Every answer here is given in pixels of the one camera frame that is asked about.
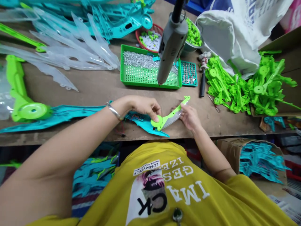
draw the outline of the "person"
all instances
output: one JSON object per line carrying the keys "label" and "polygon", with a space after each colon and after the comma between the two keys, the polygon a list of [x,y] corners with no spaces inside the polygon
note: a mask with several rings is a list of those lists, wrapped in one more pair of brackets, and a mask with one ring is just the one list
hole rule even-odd
{"label": "person", "polygon": [[196,110],[181,107],[180,119],[193,133],[211,176],[189,160],[183,147],[147,142],[116,168],[85,216],[71,218],[73,175],[118,117],[130,110],[154,121],[161,115],[155,99],[125,96],[56,134],[6,180],[0,187],[0,225],[295,225],[248,177],[236,175]]}

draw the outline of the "metal bowl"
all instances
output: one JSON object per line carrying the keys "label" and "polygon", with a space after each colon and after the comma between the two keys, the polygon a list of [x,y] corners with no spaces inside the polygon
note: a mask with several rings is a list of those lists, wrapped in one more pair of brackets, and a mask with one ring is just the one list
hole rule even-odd
{"label": "metal bowl", "polygon": [[192,52],[195,52],[197,49],[202,48],[203,45],[204,45],[204,40],[203,40],[202,36],[201,36],[201,41],[202,41],[202,45],[201,46],[194,46],[191,43],[189,43],[188,41],[185,41],[185,45],[184,45],[183,51],[181,53],[181,57],[187,56],[188,54],[190,54]]}

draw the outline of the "blue plastic parts pile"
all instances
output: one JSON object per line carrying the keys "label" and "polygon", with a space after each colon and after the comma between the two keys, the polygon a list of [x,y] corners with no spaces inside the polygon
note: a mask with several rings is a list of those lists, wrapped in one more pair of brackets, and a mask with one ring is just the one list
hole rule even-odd
{"label": "blue plastic parts pile", "polygon": [[[153,25],[151,16],[154,10],[151,6],[156,0],[136,1],[134,3],[119,3],[109,4],[112,0],[2,0],[0,5],[5,7],[20,7],[23,2],[30,7],[38,7],[53,16],[63,20],[76,28],[73,21],[67,18],[72,18],[71,12],[83,21],[88,21],[87,14],[93,15],[93,19],[98,27],[101,35],[109,42],[113,38],[122,38],[127,34],[139,29],[141,26],[150,29]],[[93,35],[93,30],[89,23],[90,33]]]}
{"label": "blue plastic parts pile", "polygon": [[246,144],[240,154],[240,172],[246,176],[257,173],[264,178],[283,184],[278,179],[276,170],[291,170],[284,165],[283,157],[276,156],[271,151],[272,146],[267,143],[250,142]]}
{"label": "blue plastic parts pile", "polygon": [[74,174],[72,198],[102,190],[114,176],[117,162],[118,155],[103,159],[88,158]]}

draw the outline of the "cardboard box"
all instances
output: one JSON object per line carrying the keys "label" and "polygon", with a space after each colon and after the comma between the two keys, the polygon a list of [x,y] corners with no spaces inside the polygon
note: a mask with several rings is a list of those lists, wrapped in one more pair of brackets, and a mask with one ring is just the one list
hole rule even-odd
{"label": "cardboard box", "polygon": [[[281,36],[270,44],[261,48],[260,51],[282,50],[281,54],[275,54],[275,61],[285,59],[285,69],[282,76],[290,77],[298,83],[298,86],[292,88],[283,83],[282,89],[286,102],[293,103],[301,107],[301,27]],[[301,116],[301,110],[291,107],[284,103],[278,103],[278,113],[276,116]],[[251,112],[255,115],[255,109],[252,107]]]}
{"label": "cardboard box", "polygon": [[[239,174],[239,163],[240,163],[240,152],[243,146],[245,146],[249,142],[265,142],[272,146],[271,151],[275,153],[275,155],[281,155],[283,157],[283,153],[280,148],[278,148],[275,144],[270,143],[268,141],[260,141],[253,140],[247,138],[227,138],[220,139],[215,141],[216,146],[219,148],[221,153],[226,157],[228,162],[230,163],[232,169],[236,174]],[[276,170],[278,173],[278,179],[284,184],[287,184],[286,172]]]}

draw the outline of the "yellow t-shirt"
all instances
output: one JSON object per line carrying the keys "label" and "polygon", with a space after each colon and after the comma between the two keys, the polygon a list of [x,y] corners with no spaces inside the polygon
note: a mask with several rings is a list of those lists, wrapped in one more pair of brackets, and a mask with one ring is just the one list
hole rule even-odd
{"label": "yellow t-shirt", "polygon": [[30,225],[175,226],[175,208],[183,212],[182,226],[296,225],[248,177],[223,184],[172,142],[148,142],[131,153],[81,221],[47,216]]}

